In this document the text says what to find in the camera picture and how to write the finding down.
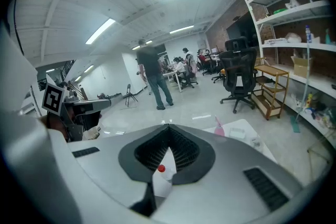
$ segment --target plastic bag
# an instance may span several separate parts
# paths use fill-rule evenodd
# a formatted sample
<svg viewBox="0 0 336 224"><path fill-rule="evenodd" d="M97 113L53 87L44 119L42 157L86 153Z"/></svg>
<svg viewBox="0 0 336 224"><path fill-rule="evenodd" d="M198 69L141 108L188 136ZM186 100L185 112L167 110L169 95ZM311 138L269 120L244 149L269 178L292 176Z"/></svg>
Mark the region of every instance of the plastic bag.
<svg viewBox="0 0 336 224"><path fill-rule="evenodd" d="M287 9L294 8L300 6L299 2L297 0L289 0L289 3L285 3L285 6Z"/></svg>
<svg viewBox="0 0 336 224"><path fill-rule="evenodd" d="M301 37L295 33L288 33L286 34L285 38L287 39L288 43L301 43L302 41Z"/></svg>

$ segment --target man in dark shirt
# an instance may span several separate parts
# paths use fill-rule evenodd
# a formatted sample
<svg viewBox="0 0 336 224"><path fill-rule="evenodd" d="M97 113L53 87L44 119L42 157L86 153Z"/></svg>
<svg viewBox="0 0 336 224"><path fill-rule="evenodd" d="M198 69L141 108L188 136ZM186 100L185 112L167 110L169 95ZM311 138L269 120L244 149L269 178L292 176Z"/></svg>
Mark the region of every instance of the man in dark shirt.
<svg viewBox="0 0 336 224"><path fill-rule="evenodd" d="M139 40L140 49L137 50L136 58L138 59L138 65L140 68L140 75L144 81L148 81L152 91L155 95L155 100L157 103L156 109L165 110L162 103L159 86L166 95L166 101L169 105L173 105L173 99L170 91L167 87L166 81L162 75L161 62L159 60L158 54L153 47L146 46L145 40Z"/></svg>

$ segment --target folding chair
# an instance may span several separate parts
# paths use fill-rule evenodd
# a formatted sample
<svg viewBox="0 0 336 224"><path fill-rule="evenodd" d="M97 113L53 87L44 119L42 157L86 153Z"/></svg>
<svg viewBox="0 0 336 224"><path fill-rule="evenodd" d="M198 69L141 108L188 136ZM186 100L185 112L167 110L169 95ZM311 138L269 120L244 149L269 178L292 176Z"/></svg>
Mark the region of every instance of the folding chair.
<svg viewBox="0 0 336 224"><path fill-rule="evenodd" d="M126 105L126 103L127 103L127 107L128 107L128 105L129 105L129 103L130 103L130 97L132 97L133 100L136 100L136 102L139 102L139 101L135 98L135 96L133 95L133 93L131 93L131 85L128 84L128 85L127 85L126 95L125 95L125 105Z"/></svg>

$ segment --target cardboard box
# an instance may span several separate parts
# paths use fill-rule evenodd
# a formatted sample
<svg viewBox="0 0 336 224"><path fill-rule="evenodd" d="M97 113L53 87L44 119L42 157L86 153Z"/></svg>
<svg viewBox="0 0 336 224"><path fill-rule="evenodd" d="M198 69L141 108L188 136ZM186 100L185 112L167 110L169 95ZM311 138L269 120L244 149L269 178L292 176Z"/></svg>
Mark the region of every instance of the cardboard box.
<svg viewBox="0 0 336 224"><path fill-rule="evenodd" d="M307 78L308 59L292 57L292 60L294 62L294 74L303 78ZM311 73L313 58L310 58L309 64L309 70Z"/></svg>

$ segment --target brick wall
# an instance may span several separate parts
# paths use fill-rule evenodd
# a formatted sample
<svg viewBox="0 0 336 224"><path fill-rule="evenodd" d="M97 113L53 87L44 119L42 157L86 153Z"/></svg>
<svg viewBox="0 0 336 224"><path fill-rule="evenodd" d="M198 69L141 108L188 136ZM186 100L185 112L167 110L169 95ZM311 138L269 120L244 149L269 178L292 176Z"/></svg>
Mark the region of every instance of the brick wall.
<svg viewBox="0 0 336 224"><path fill-rule="evenodd" d="M256 20L265 17L265 9L261 5L252 4L253 12ZM244 0L237 0L220 18L219 20L206 32L206 36L211 48L216 46L220 50L225 50L224 43L229 40L226 29L234 23L233 18L236 16L243 16L248 11L247 5ZM264 27L261 32L261 38L272 38L270 27Z"/></svg>
<svg viewBox="0 0 336 224"><path fill-rule="evenodd" d="M306 4L309 0L297 0L300 4ZM275 10L284 8L285 3L289 0L277 2L268 8L270 14ZM252 4L253 12L256 20L265 18L265 9L262 5ZM226 29L234 23L233 18L236 16L243 16L248 11L247 5L244 0L237 0L221 17L220 19L206 32L206 36L211 48L216 46L225 51L224 43L229 40ZM326 39L326 29L329 29L329 35L332 41L336 40L336 31L334 30L333 22L330 18L309 19L298 21L290 24L284 24L274 27L274 32L277 38L285 37L287 33L293 32L298 34L302 42L306 42L305 25L310 26L311 32L315 37L320 37L320 43L324 43ZM273 35L271 28L265 26L261 33L261 41L272 39ZM299 54L303 53L303 49L296 49ZM290 56L293 55L292 48L278 48L279 64L293 66ZM336 52L311 50L313 59L312 72L322 74L324 76L336 79L336 72L334 71L334 63L336 61ZM275 64L275 49L265 48L264 57L273 65Z"/></svg>

